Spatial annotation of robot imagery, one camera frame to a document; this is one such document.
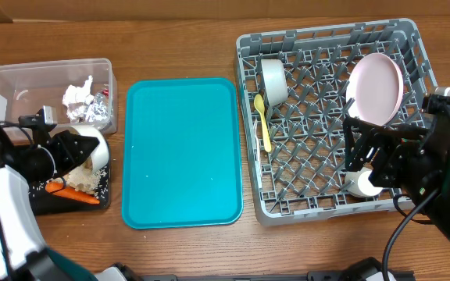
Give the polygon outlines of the orange carrot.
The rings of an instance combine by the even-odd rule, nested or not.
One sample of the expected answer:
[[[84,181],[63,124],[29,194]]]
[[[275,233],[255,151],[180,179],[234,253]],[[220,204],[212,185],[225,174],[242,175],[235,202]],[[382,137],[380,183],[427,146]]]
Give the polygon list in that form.
[[[58,197],[64,197],[67,199],[71,199],[74,201],[84,202],[90,205],[99,205],[100,200],[91,196],[90,194],[86,194],[82,191],[75,190],[72,187],[64,187],[62,183],[57,182],[49,182],[45,185],[45,190],[52,195]]]

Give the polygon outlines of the white bowl with nuts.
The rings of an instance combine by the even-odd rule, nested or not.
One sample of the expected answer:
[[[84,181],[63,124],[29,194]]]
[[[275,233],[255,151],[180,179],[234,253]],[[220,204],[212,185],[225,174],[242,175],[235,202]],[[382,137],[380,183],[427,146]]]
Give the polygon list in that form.
[[[85,137],[96,137],[99,141],[98,146],[91,153],[89,160],[91,162],[91,171],[97,172],[109,162],[109,146],[102,133],[90,125],[74,125],[70,129]]]

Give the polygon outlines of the white paper cup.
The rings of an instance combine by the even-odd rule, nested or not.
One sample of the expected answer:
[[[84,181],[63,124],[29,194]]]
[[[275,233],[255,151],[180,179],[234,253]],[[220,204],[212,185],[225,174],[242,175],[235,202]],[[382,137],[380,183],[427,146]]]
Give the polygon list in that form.
[[[372,170],[366,167],[362,167],[358,172],[347,172],[345,175],[346,190],[355,197],[378,195],[383,187],[376,187],[369,181],[371,172]]]

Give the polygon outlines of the white plate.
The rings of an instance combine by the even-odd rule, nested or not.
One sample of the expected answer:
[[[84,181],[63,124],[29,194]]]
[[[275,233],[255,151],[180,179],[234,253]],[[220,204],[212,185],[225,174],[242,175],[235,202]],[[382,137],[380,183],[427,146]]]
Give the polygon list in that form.
[[[355,65],[348,78],[346,100],[350,117],[384,126],[396,115],[404,93],[402,72],[387,55],[372,53]]]

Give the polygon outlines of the white napkin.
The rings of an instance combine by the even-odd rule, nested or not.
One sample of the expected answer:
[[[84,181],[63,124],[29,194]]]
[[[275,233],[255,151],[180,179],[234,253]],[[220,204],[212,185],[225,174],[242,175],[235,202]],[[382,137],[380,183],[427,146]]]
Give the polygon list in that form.
[[[85,118],[89,105],[93,102],[91,94],[93,76],[90,75],[82,87],[69,85],[62,97],[66,115],[72,123],[79,123]]]

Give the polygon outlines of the white bowl with crumbs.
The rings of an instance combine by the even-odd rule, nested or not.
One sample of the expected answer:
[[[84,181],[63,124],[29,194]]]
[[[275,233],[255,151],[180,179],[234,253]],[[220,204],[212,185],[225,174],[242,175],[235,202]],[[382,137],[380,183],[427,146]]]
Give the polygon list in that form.
[[[268,105],[273,107],[285,102],[288,99],[288,86],[282,61],[262,59],[260,63]]]

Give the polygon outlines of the white plastic fork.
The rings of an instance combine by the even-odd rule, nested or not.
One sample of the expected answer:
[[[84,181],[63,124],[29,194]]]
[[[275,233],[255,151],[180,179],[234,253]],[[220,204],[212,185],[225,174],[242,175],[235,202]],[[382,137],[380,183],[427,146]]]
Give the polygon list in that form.
[[[260,143],[259,143],[259,138],[258,138],[258,134],[257,134],[257,129],[258,129],[258,121],[254,121],[253,123],[253,130],[254,130],[254,138],[255,138],[255,145],[256,145],[256,158],[257,160],[260,162],[261,159],[261,153],[260,153]]]

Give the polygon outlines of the yellow plastic spoon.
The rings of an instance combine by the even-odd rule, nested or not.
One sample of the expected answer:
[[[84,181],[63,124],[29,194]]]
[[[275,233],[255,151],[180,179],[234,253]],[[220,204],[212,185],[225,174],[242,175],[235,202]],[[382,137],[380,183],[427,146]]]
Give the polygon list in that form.
[[[267,153],[270,153],[272,151],[272,144],[270,142],[270,135],[268,131],[268,126],[266,123],[266,108],[264,104],[264,100],[261,94],[257,94],[254,97],[253,105],[255,107],[255,110],[259,113],[260,121],[262,124],[262,140],[263,140],[263,146]]]

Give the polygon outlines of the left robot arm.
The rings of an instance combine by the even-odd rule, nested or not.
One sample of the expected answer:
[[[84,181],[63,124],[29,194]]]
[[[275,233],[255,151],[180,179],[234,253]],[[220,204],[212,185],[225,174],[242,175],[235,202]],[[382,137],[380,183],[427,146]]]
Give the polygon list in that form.
[[[88,159],[100,169],[109,147],[92,126],[51,135],[39,120],[17,123],[31,129],[31,143],[15,145],[0,123],[0,280],[95,280],[94,273],[52,250],[38,227],[29,186],[64,176]]]

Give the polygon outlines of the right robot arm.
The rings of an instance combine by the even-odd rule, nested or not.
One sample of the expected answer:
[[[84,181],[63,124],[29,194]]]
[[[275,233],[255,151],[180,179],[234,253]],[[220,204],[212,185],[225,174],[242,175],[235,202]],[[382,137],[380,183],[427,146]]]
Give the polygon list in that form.
[[[343,123],[345,168],[356,172],[370,163],[373,185],[401,188],[415,205],[387,242],[379,263],[384,280],[391,279],[391,249],[415,215],[427,216],[427,223],[450,241],[450,87],[426,95],[421,111],[433,117],[429,128],[403,124],[390,129],[352,117]]]

